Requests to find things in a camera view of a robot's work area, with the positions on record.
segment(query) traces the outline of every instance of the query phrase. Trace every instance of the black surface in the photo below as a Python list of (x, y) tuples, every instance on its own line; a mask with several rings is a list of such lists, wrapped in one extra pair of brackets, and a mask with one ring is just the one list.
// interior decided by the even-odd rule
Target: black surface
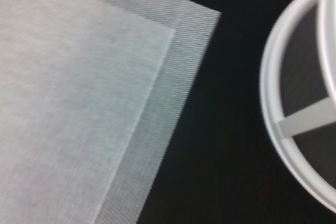
[(285, 116), (328, 96), (316, 42), (316, 7), (313, 7), (292, 33), (282, 62), (280, 97)]
[(330, 124), (294, 137), (301, 154), (319, 176), (336, 188), (336, 124)]
[(289, 0), (196, 2), (222, 18), (138, 223), (336, 223), (285, 168), (261, 118), (261, 54)]

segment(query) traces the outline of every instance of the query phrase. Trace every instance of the white plastic wheel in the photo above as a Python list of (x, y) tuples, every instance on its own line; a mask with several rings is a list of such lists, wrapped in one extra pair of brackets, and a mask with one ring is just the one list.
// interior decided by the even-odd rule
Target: white plastic wheel
[[(318, 54), (328, 97), (289, 116), (280, 102), (280, 66), (288, 41), (306, 13), (318, 6)], [(283, 163), (300, 184), (336, 212), (336, 189), (313, 170), (292, 136), (336, 122), (336, 1), (295, 0), (268, 37), (261, 65), (261, 106), (268, 135)]]

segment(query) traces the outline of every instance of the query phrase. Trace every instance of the wheel spoke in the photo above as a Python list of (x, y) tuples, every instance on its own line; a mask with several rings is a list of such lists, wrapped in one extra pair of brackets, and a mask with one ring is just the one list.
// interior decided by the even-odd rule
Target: wheel spoke
[(336, 122), (336, 107), (331, 99), (325, 98), (289, 115), (277, 123), (277, 127), (282, 137), (288, 138), (333, 122)]

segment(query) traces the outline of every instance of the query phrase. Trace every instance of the white spoke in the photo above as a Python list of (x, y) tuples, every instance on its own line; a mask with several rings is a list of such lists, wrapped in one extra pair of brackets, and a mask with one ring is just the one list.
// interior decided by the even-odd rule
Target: white spoke
[(277, 127), (282, 137), (288, 138), (333, 122), (336, 122), (336, 107), (331, 99), (325, 98), (289, 115), (277, 123)]

